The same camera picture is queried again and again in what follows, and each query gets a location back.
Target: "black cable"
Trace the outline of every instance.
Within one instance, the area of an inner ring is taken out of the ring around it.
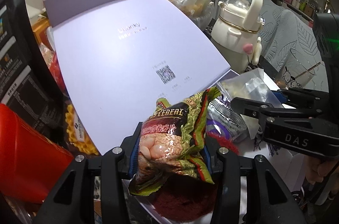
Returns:
[[[302,208],[303,206],[305,206],[308,202],[310,202],[313,198],[315,198],[317,196],[317,194],[324,189],[324,187],[326,186],[326,183],[328,182],[330,176],[334,173],[334,171],[337,169],[337,167],[339,167],[339,161],[335,164],[335,166],[331,169],[331,171],[328,173],[328,175],[324,178],[324,181],[322,181],[321,183],[316,183],[315,187],[317,185],[319,185],[319,188],[317,190],[313,190],[312,195],[307,198],[303,203],[301,203],[299,206],[300,208]]]

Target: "silver bolt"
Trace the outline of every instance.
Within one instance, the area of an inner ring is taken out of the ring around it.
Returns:
[[[275,121],[275,119],[272,118],[272,117],[268,117],[266,120],[269,121],[269,122],[274,122]]]
[[[226,147],[221,147],[221,148],[219,148],[219,152],[220,152],[221,154],[226,154],[226,153],[228,153],[228,148],[226,148]]]
[[[112,152],[114,154],[119,154],[122,152],[122,148],[121,147],[115,147],[114,149],[112,149]]]
[[[261,163],[261,162],[264,161],[265,157],[263,155],[258,155],[258,156],[256,156],[256,159],[257,159],[258,162]]]
[[[84,160],[84,158],[85,158],[85,156],[82,155],[82,154],[80,154],[80,155],[78,155],[77,157],[75,157],[75,161],[81,162],[82,160]]]

